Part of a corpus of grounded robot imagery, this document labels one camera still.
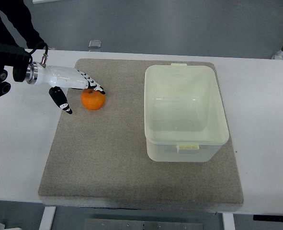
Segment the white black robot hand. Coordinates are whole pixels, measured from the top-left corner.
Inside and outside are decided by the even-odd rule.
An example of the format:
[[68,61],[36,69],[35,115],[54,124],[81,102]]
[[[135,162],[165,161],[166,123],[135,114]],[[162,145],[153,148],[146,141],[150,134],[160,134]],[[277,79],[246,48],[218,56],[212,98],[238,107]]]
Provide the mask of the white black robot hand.
[[25,80],[31,85],[40,85],[47,83],[51,86],[49,95],[55,104],[67,112],[72,114],[72,110],[68,104],[68,100],[62,89],[92,89],[105,94],[103,87],[93,80],[88,74],[75,68],[46,66],[38,62],[33,62],[28,66]]

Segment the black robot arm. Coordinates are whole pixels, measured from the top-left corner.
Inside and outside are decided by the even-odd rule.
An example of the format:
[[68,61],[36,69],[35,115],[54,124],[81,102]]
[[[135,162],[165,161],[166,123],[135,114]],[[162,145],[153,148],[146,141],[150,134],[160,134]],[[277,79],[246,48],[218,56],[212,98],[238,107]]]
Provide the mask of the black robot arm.
[[33,76],[34,48],[31,52],[25,51],[19,46],[11,46],[0,43],[0,97],[7,94],[11,84],[6,81],[8,72],[5,67],[12,67],[12,75],[15,82],[28,81]]

